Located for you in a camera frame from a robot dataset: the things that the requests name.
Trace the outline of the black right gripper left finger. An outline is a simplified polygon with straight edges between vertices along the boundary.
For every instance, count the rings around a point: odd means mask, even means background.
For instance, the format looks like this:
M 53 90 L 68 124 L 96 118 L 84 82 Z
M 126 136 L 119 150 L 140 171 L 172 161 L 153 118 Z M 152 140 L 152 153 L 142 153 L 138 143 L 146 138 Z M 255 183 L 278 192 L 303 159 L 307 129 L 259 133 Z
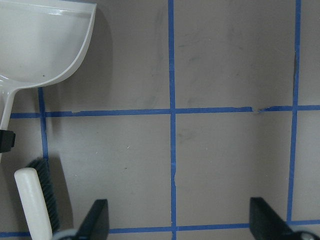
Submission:
M 94 201 L 78 229 L 62 230 L 54 240 L 106 240 L 109 235 L 109 206 L 107 199 Z

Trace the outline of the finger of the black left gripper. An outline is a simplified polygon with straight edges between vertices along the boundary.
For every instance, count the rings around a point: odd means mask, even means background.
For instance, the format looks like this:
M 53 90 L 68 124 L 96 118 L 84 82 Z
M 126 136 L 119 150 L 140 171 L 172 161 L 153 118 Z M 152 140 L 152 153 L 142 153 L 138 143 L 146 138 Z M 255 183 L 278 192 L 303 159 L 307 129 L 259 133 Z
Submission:
M 10 152 L 15 146 L 16 134 L 10 130 L 0 130 L 0 152 Z

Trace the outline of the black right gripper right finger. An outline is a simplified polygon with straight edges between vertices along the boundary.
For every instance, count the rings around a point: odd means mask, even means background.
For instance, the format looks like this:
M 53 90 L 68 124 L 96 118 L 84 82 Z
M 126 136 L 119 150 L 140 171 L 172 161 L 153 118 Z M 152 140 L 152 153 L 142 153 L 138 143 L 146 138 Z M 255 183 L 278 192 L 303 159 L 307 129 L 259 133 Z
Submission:
M 306 230 L 292 230 L 262 197 L 249 201 L 249 230 L 256 240 L 318 240 Z

